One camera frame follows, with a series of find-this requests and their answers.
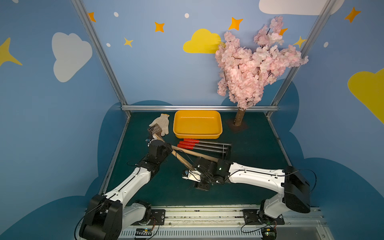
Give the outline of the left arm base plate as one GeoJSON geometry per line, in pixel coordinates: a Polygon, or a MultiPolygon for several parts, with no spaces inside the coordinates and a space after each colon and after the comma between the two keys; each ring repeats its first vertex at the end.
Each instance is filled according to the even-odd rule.
{"type": "Polygon", "coordinates": [[[150,215],[147,215],[144,220],[135,222],[132,226],[152,226],[156,221],[155,225],[163,226],[165,224],[166,210],[165,209],[155,209],[152,210],[150,215]]]}

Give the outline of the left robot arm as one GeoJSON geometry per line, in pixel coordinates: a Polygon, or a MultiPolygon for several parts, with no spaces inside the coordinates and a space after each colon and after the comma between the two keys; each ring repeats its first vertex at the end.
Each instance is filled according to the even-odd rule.
{"type": "Polygon", "coordinates": [[[144,201],[135,201],[130,206],[127,204],[153,179],[171,152],[170,144],[153,140],[149,145],[149,153],[124,181],[113,190],[91,199],[80,229],[75,230],[75,237],[85,240],[116,240],[121,231],[132,224],[153,223],[151,204],[144,201]]]}

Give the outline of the wooden handle hoe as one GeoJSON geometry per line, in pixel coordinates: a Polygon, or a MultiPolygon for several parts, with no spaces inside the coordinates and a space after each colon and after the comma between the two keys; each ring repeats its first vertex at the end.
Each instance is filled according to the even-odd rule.
{"type": "MultiPolygon", "coordinates": [[[[157,134],[153,134],[153,137],[154,137],[155,140],[160,140],[162,142],[165,142],[163,140],[163,138],[161,138],[157,134]]],[[[172,155],[174,155],[189,170],[191,170],[191,171],[194,170],[193,166],[186,159],[184,159],[182,156],[180,156],[175,150],[172,150],[172,155]]]]}
{"type": "Polygon", "coordinates": [[[184,152],[186,154],[193,155],[193,156],[196,156],[196,157],[201,157],[201,158],[204,158],[204,159],[212,161],[212,162],[216,162],[217,163],[219,161],[218,158],[215,158],[215,157],[212,157],[212,156],[208,156],[208,155],[205,155],[205,154],[200,154],[200,153],[193,152],[193,151],[190,151],[190,150],[182,149],[182,148],[179,148],[179,147],[176,147],[176,146],[172,146],[172,149],[175,150],[175,151],[182,151],[182,152],[184,152]]]}

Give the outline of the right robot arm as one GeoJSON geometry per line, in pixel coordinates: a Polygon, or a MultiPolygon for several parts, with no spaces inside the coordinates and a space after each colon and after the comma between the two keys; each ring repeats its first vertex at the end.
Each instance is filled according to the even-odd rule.
{"type": "Polygon", "coordinates": [[[261,223],[271,223],[288,211],[301,214],[311,212],[310,183],[292,166],[286,169],[266,170],[235,162],[213,162],[198,158],[193,170],[185,170],[183,179],[195,182],[195,188],[208,191],[211,185],[246,184],[271,190],[276,194],[263,200],[258,210],[261,223]]]}

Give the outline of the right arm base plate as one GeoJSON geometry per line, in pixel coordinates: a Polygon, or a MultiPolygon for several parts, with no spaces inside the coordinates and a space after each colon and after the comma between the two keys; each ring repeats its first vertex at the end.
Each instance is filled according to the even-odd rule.
{"type": "Polygon", "coordinates": [[[243,210],[243,217],[245,220],[245,224],[255,224],[255,225],[284,225],[285,220],[282,215],[273,219],[264,214],[263,210],[257,209],[245,209],[243,210]]]}

